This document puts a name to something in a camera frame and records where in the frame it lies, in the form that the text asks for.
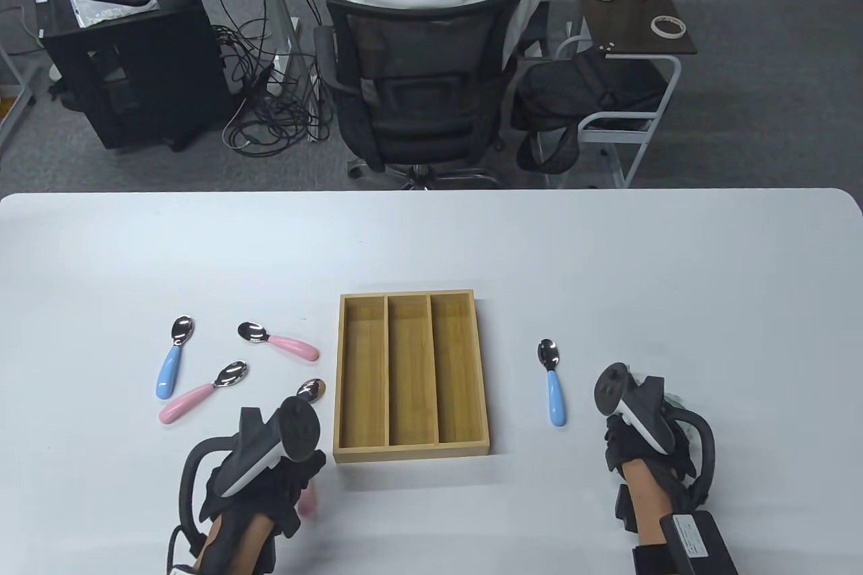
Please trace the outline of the person's left hand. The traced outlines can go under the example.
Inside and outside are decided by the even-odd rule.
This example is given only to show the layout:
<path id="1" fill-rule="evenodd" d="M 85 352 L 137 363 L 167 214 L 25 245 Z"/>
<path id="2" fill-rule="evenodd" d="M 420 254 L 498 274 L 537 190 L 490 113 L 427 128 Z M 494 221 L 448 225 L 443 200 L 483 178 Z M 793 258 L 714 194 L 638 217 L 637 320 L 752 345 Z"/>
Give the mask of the person's left hand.
<path id="1" fill-rule="evenodd" d="M 225 458 L 210 474 L 198 520 L 214 522 L 222 518 L 245 530 L 256 516 L 263 516 L 272 523 L 269 535 L 293 537 L 300 526 L 295 506 L 302 491 L 326 465 L 326 454 L 318 449 L 299 463 L 281 458 L 277 465 L 264 469 L 237 494 L 220 497 L 216 494 L 216 480 L 228 463 L 229 459 Z"/>

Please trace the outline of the person's right hand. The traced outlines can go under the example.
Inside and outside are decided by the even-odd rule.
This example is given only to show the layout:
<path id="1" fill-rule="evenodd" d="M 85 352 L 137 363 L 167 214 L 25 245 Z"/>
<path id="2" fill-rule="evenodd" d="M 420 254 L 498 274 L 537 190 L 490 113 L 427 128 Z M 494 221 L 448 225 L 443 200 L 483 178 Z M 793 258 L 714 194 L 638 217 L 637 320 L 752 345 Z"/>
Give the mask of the person's right hand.
<path id="1" fill-rule="evenodd" d="M 607 418 L 606 462 L 608 470 L 624 474 L 623 465 L 644 462 L 660 489 L 672 501 L 672 508 L 684 510 L 690 505 L 690 493 L 684 480 L 696 479 L 696 467 L 690 455 L 690 442 L 677 421 L 668 421 L 672 431 L 673 451 L 660 454 L 635 429 L 626 424 L 622 415 Z"/>

